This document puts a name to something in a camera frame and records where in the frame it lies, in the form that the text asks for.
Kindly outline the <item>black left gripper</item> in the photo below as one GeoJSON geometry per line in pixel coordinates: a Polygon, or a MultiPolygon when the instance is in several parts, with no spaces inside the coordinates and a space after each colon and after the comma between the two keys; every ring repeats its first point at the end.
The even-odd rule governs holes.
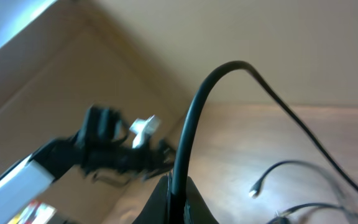
{"type": "Polygon", "coordinates": [[[177,150],[166,140],[158,142],[157,147],[151,148],[147,140],[138,148],[122,147],[123,154],[119,156],[117,171],[120,174],[145,172],[143,179],[148,180],[173,169],[177,150]]]}

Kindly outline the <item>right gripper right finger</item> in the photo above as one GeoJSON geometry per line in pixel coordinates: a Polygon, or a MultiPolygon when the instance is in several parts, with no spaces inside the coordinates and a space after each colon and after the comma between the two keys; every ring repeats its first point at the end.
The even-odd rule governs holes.
{"type": "Polygon", "coordinates": [[[218,224],[191,177],[186,182],[185,224],[218,224]]]}

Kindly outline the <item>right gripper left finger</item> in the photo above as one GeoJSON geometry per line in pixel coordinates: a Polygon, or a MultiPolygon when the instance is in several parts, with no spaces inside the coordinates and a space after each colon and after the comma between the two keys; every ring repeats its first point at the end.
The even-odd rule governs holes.
{"type": "Polygon", "coordinates": [[[169,176],[160,178],[144,208],[132,224],[164,224],[166,222],[169,195],[169,176]]]}

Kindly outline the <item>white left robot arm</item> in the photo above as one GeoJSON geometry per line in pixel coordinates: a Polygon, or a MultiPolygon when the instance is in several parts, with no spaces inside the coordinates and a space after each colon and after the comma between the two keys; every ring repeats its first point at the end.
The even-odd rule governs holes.
{"type": "Polygon", "coordinates": [[[74,135],[53,139],[0,175],[0,223],[8,223],[74,166],[84,175],[107,169],[144,173],[146,179],[168,172],[175,148],[163,139],[157,147],[150,142],[159,123],[151,116],[128,124],[118,110],[90,107],[74,135]]]}

